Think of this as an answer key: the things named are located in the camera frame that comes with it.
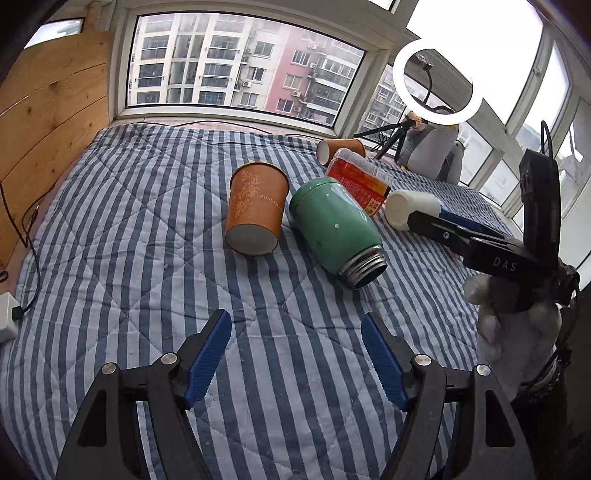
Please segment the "white knit gloved hand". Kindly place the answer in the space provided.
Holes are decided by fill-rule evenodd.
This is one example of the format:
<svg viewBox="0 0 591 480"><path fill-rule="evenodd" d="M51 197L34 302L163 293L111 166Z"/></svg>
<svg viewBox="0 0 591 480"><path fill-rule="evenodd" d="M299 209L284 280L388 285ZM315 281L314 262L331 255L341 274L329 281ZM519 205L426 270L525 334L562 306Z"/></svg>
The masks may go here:
<svg viewBox="0 0 591 480"><path fill-rule="evenodd" d="M540 301L519 313L503 313L508 296L486 274L469 278L465 299L478 307L479 362L492 368L508 400L539 390L557 371L556 341L562 320L552 301Z"/></svg>

